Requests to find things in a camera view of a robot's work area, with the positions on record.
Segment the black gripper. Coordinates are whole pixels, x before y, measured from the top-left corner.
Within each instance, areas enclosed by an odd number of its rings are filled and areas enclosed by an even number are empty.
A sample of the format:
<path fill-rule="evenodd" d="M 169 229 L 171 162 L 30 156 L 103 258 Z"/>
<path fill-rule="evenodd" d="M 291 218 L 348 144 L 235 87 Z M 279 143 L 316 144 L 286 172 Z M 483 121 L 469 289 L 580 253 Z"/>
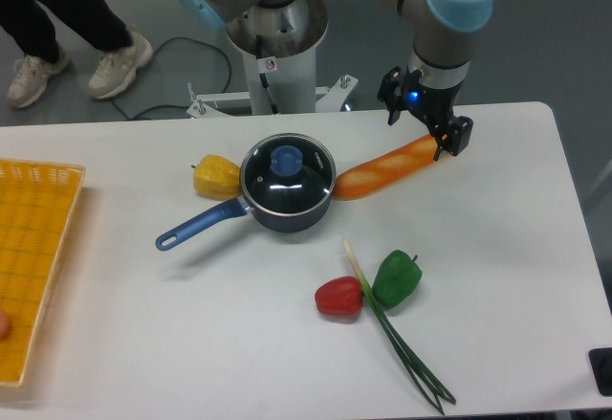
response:
<path fill-rule="evenodd" d="M 377 99 L 388 112 L 387 124 L 393 125 L 407 110 L 422 122 L 437 144 L 433 160 L 442 154 L 456 157 L 469 144 L 473 120 L 451 115 L 460 85 L 438 89 L 425 86 L 423 72 L 414 70 L 405 75 L 399 66 L 382 77 Z"/>

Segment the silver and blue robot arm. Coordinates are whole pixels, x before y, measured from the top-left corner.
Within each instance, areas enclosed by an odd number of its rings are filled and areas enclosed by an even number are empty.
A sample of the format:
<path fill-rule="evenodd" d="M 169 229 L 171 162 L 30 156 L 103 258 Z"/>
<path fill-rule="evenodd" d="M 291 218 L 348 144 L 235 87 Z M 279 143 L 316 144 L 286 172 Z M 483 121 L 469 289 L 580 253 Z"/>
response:
<path fill-rule="evenodd" d="M 315 109 L 316 50 L 329 23 L 322 0 L 180 1 L 204 27 L 223 29 L 242 54 L 254 114 Z M 408 112 L 426 126 L 439 152 L 461 153 L 472 122 L 453 107 L 494 0 L 380 1 L 415 32 L 406 67 L 382 78 L 378 99 L 389 121 Z"/>

